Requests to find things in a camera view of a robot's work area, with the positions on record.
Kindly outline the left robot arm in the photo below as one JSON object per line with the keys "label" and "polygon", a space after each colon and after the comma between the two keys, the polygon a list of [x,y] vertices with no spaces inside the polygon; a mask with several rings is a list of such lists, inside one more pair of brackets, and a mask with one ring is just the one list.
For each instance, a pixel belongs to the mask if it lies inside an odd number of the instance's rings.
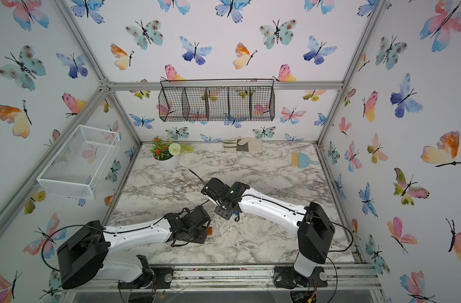
{"label": "left robot arm", "polygon": [[210,223],[202,206],[119,227],[91,221],[57,250],[61,286],[75,289],[96,279],[116,280],[119,289],[155,288],[157,275],[146,256],[124,256],[124,251],[165,242],[173,247],[204,244]]}

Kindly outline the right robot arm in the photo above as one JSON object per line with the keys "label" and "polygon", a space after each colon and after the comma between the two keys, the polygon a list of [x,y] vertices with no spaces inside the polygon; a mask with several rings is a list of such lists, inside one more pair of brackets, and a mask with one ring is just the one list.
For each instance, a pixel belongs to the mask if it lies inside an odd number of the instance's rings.
{"label": "right robot arm", "polygon": [[309,278],[317,266],[325,263],[335,227],[321,205],[294,205],[272,198],[247,184],[235,182],[228,186],[220,179],[211,178],[201,193],[216,205],[215,213],[229,219],[235,212],[249,213],[270,220],[297,236],[299,253],[294,272]]}

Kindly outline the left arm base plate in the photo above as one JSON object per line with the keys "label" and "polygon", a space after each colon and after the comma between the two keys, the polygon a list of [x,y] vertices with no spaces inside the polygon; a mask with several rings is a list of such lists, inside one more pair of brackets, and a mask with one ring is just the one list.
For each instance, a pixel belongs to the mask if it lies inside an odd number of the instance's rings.
{"label": "left arm base plate", "polygon": [[152,289],[156,292],[158,289],[170,289],[174,275],[172,267],[152,268],[146,256],[137,255],[136,257],[141,263],[142,273],[132,282],[118,282],[119,290]]}

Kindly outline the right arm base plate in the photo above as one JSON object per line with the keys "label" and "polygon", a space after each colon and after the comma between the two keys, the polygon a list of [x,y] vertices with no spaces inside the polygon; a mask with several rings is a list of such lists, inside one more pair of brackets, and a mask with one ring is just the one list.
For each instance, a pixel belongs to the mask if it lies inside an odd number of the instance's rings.
{"label": "right arm base plate", "polygon": [[294,289],[296,287],[322,288],[327,287],[328,276],[324,268],[317,266],[311,276],[305,277],[294,270],[293,266],[274,267],[273,284],[277,288]]}

